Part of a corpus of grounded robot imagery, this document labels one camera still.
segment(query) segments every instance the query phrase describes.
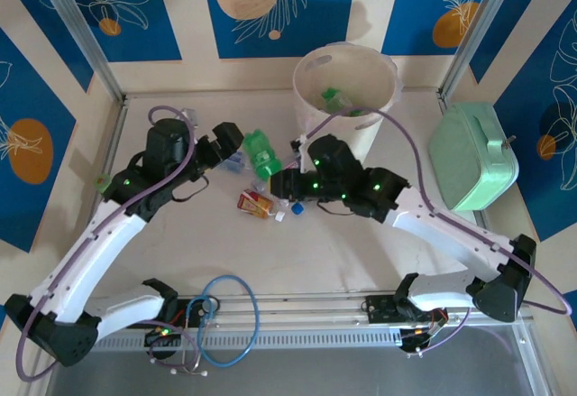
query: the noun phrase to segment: purple cable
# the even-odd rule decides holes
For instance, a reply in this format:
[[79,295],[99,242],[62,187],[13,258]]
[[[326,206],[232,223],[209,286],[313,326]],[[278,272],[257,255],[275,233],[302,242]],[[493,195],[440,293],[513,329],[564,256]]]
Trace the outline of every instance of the purple cable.
[[427,353],[435,348],[438,348],[439,346],[441,346],[442,344],[444,344],[445,342],[448,342],[449,340],[451,340],[457,333],[459,333],[459,331],[461,331],[461,329],[463,327],[465,327],[465,322],[467,322],[467,319],[469,319],[469,316],[471,315],[471,309],[467,309],[467,313],[465,314],[465,317],[463,318],[463,320],[459,323],[459,325],[457,326],[457,328],[451,332],[451,334],[449,336],[447,336],[445,339],[443,339],[441,342],[434,344],[433,346],[428,346],[427,348],[421,349],[418,353],[413,353],[413,354],[409,354],[409,355],[419,355],[419,354],[424,354]]
[[168,324],[166,322],[161,322],[161,321],[157,321],[154,319],[149,319],[146,321],[141,321],[140,324],[146,324],[149,326],[160,326],[160,327],[166,327],[166,328],[170,328],[172,331],[175,331],[177,333],[179,333],[181,336],[183,336],[185,339],[187,339],[187,341],[192,345],[195,354],[192,357],[192,360],[190,360],[189,362],[186,363],[177,363],[177,364],[173,364],[173,363],[166,363],[166,362],[162,362],[161,360],[159,360],[158,358],[154,358],[154,356],[152,355],[152,348],[154,347],[154,345],[161,341],[162,339],[156,339],[154,342],[152,342],[151,344],[151,349],[149,349],[148,351],[148,356],[151,359],[154,359],[154,363],[159,365],[159,366],[163,366],[163,367],[169,367],[169,368],[174,368],[174,367],[190,367],[190,366],[194,366],[197,363],[197,359],[198,356],[200,355],[200,352],[198,351],[197,348],[197,341],[194,339],[193,336],[191,336],[189,333],[186,332],[186,330],[184,328],[178,328],[173,326],[172,324]]
[[106,227],[108,227],[108,225],[117,216],[122,214],[129,206],[133,205],[134,203],[138,202],[142,198],[145,198],[146,196],[150,195],[152,192],[160,189],[161,187],[164,187],[170,181],[174,180],[177,177],[177,175],[179,175],[185,169],[188,162],[192,158],[192,155],[193,155],[194,150],[195,150],[195,135],[194,135],[193,126],[190,123],[190,121],[188,120],[188,118],[185,115],[183,115],[178,109],[175,109],[174,107],[155,106],[148,113],[148,119],[151,122],[151,124],[154,124],[154,121],[152,120],[152,115],[159,110],[167,110],[169,112],[172,112],[173,114],[177,115],[184,122],[184,124],[187,125],[188,134],[190,136],[190,142],[188,143],[187,155],[185,156],[182,163],[180,163],[180,165],[168,177],[166,177],[162,181],[157,182],[156,184],[154,184],[153,186],[144,190],[143,192],[139,193],[138,195],[134,196],[133,198],[129,199],[124,204],[122,204],[118,209],[116,209],[116,211],[111,213],[110,216],[105,218],[94,229],[94,231],[92,231],[92,234],[94,234],[94,236],[91,238],[85,239],[82,242],[82,244],[78,247],[78,249],[72,254],[72,256],[70,256],[70,259],[64,264],[64,266],[62,267],[62,270],[60,270],[60,272],[56,276],[54,276],[54,280],[49,285],[46,294],[44,294],[41,297],[41,299],[38,301],[38,304],[36,305],[36,307],[33,309],[32,313],[28,317],[26,324],[24,324],[24,328],[22,329],[22,333],[20,334],[20,339],[18,340],[18,347],[16,349],[16,372],[18,373],[18,376],[20,377],[20,379],[22,381],[34,382],[36,380],[39,380],[40,378],[45,376],[47,373],[49,373],[52,369],[54,369],[54,367],[58,363],[58,362],[52,363],[44,371],[42,371],[36,375],[32,375],[32,376],[28,375],[24,371],[24,367],[23,367],[24,345],[26,343],[26,337],[28,336],[28,333],[30,332],[30,328],[32,327],[32,323],[34,322],[34,320],[36,319],[36,317],[38,316],[38,314],[40,313],[40,311],[42,310],[42,308],[46,304],[46,301],[48,301],[48,298],[51,295],[51,293],[56,289],[56,287],[62,281],[64,276],[69,272],[72,265],[74,265],[74,262],[76,262],[78,260],[78,258],[80,257],[80,255],[87,249],[88,245],[92,242],[93,238],[97,237],[101,231],[103,231]]
[[[389,122],[393,123],[393,125],[395,125],[398,128],[398,130],[403,133],[405,138],[408,140],[408,143],[411,145],[411,148],[413,149],[413,153],[415,154],[415,162],[417,163],[417,180],[418,180],[418,186],[420,188],[419,191],[421,193],[421,197],[425,201],[426,207],[429,209],[429,211],[431,211],[431,213],[434,213],[436,216],[438,216],[441,220],[445,221],[449,225],[456,227],[457,229],[460,229],[464,233],[472,236],[473,238],[476,238],[477,240],[488,245],[489,247],[493,246],[493,242],[489,238],[485,237],[484,235],[480,235],[477,232],[471,230],[469,227],[460,224],[456,220],[452,220],[450,217],[447,217],[444,214],[436,212],[435,206],[433,205],[433,203],[431,202],[431,199],[429,199],[428,195],[425,192],[425,181],[423,179],[423,167],[421,165],[421,157],[418,153],[417,145],[415,144],[415,141],[413,140],[411,135],[408,133],[407,129],[399,121],[397,121],[395,118],[393,118],[391,115],[386,114],[384,112],[381,112],[379,109],[373,109],[370,107],[348,107],[348,108],[345,108],[339,112],[336,112],[336,113],[328,116],[321,124],[319,124],[309,134],[307,134],[307,139],[310,139],[321,128],[323,128],[325,125],[327,125],[330,121],[332,121],[337,116],[346,115],[346,114],[352,112],[353,110],[363,110],[365,112],[372,112],[374,114],[381,115],[382,117],[387,119]],[[541,274],[538,270],[533,268],[531,265],[529,265],[528,263],[526,263],[525,261],[523,261],[519,257],[515,256],[513,253],[505,250],[503,247],[499,247],[499,249],[497,251],[501,254],[504,254],[511,261],[518,264],[524,270],[528,271],[530,274],[533,274],[533,276],[535,276],[537,279],[539,279],[557,297],[557,299],[559,299],[559,301],[561,301],[561,303],[565,307],[565,310],[555,309],[555,308],[552,308],[551,306],[547,306],[546,304],[536,303],[534,301],[529,301],[529,300],[524,300],[523,302],[525,304],[527,304],[529,306],[536,307],[536,308],[540,308],[543,310],[547,310],[549,312],[556,313],[558,315],[570,316],[572,314],[572,307],[569,304],[569,302],[565,299],[563,294],[543,274]]]

